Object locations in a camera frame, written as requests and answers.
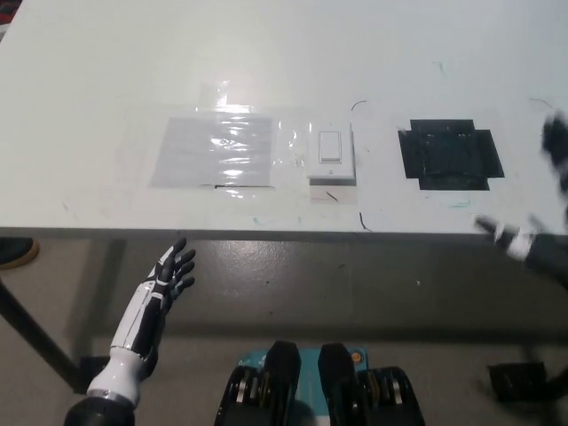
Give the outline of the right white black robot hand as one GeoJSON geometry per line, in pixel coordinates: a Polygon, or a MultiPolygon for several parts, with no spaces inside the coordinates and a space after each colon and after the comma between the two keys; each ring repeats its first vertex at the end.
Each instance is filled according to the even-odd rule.
{"type": "MultiPolygon", "coordinates": [[[[567,196],[567,119],[561,113],[548,117],[541,133],[541,150],[556,173],[558,189],[567,196]]],[[[530,270],[567,287],[567,243],[551,233],[529,233],[488,216],[477,216],[475,225],[493,245],[530,270]]]]}

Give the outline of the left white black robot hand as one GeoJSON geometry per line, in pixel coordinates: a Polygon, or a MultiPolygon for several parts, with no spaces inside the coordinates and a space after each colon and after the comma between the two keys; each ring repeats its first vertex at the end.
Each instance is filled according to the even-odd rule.
{"type": "Polygon", "coordinates": [[[141,383],[157,364],[166,316],[195,282],[195,251],[185,246],[185,238],[170,246],[138,284],[114,333],[109,361],[91,381],[88,397],[138,405],[141,383]]]}

